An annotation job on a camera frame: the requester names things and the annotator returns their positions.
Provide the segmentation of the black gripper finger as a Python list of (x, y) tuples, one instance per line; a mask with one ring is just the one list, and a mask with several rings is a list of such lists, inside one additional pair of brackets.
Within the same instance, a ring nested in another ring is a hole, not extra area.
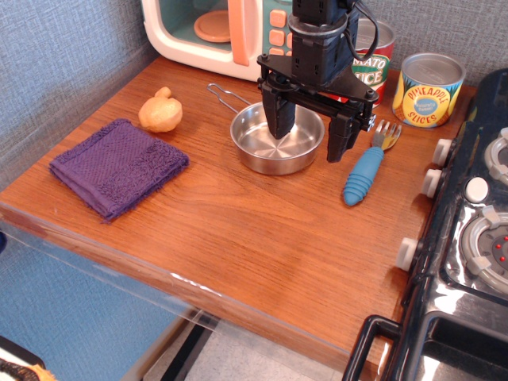
[(275, 89), (268, 84), (261, 84), (260, 89), (270, 134), (280, 140), (294, 126), (295, 104), (287, 99), (287, 91)]
[(359, 132), (360, 127), (354, 117), (332, 117), (329, 123), (327, 160), (330, 163), (339, 162), (346, 151), (354, 146)]

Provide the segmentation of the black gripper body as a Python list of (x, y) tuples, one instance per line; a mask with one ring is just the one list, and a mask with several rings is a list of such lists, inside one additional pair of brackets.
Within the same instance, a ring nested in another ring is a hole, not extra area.
[(363, 57), (356, 53), (356, 36), (355, 29), (314, 35), (295, 30), (290, 56), (258, 56), (259, 89), (261, 84), (268, 84), (287, 91), (287, 99), (295, 104), (295, 111), (301, 106), (330, 119), (339, 115), (354, 117), (360, 131), (368, 131), (375, 119), (373, 106), (378, 95), (355, 77), (352, 63), (354, 58), (367, 59), (372, 55), (378, 35), (375, 34)]

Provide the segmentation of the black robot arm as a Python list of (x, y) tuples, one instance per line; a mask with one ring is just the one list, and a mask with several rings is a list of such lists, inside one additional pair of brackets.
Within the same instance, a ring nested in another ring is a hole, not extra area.
[(356, 52), (360, 16), (377, 20), (361, 1), (294, 1), (288, 17), (289, 56), (262, 54), (258, 87), (271, 135), (285, 137), (297, 106), (330, 118), (327, 160), (338, 162), (360, 131), (373, 125), (378, 94), (352, 72), (354, 60), (369, 59), (377, 48), (375, 31), (367, 53)]

